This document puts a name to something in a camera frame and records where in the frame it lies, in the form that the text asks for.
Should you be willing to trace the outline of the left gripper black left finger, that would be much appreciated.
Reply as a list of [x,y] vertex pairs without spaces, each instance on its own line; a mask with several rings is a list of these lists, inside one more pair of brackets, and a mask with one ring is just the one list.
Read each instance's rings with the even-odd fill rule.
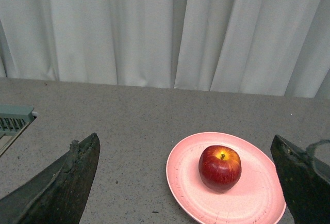
[[100,156],[96,133],[1,199],[1,223],[79,223]]

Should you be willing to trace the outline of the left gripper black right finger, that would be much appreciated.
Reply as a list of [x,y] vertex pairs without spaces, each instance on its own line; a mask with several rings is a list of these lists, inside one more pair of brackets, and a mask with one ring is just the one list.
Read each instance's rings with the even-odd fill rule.
[[315,150],[323,139],[305,150],[275,135],[271,154],[288,209],[295,223],[329,223],[329,165]]

